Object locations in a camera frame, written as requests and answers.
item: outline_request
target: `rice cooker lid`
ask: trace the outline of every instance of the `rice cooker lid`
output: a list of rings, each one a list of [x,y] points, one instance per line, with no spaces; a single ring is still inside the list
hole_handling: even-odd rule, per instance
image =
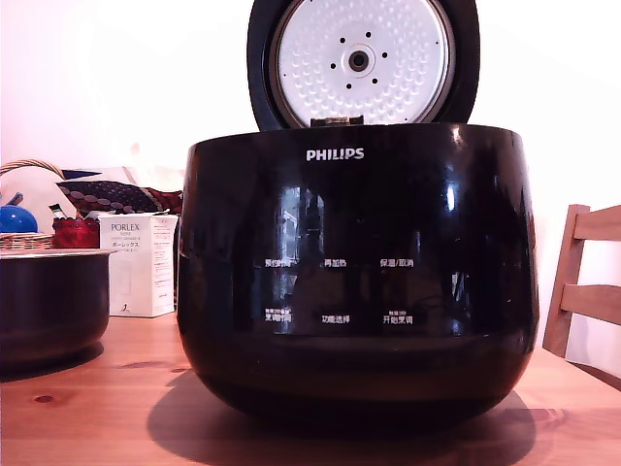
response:
[[[261,130],[327,119],[465,123],[480,68],[476,5],[255,0],[247,68]]]

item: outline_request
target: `inner lid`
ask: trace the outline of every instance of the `inner lid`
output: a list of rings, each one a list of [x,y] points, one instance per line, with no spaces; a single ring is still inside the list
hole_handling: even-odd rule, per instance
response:
[[[295,0],[270,50],[270,86],[292,127],[431,121],[453,83],[454,41],[436,0]]]

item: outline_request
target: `glossy black surface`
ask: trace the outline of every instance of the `glossy black surface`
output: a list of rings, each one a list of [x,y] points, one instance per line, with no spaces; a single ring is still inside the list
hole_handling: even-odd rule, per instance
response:
[[[107,255],[0,260],[0,375],[97,343],[110,315]]]
[[[262,131],[289,128],[278,109],[270,81],[269,56],[278,24],[295,0],[255,0],[247,34],[246,66],[252,110]],[[464,123],[478,91],[480,33],[475,0],[436,0],[446,12],[455,36],[455,76],[451,90],[434,118]]]
[[[308,160],[327,149],[364,158]],[[458,124],[198,144],[180,223],[192,367],[233,406],[303,423],[486,411],[538,328],[525,173],[519,136]]]

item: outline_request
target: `white box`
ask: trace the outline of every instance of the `white box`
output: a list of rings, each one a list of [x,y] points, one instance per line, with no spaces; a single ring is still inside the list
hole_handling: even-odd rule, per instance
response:
[[[173,240],[177,216],[100,214],[110,256],[110,315],[157,317],[175,310]]]

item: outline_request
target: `wooden chair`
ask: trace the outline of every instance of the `wooden chair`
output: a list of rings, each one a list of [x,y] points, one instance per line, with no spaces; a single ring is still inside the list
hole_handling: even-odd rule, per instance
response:
[[[572,314],[621,325],[621,286],[577,284],[586,240],[621,242],[621,206],[595,212],[587,206],[569,207],[543,338],[543,347],[563,358]],[[611,374],[583,364],[574,365],[621,390],[621,380]]]

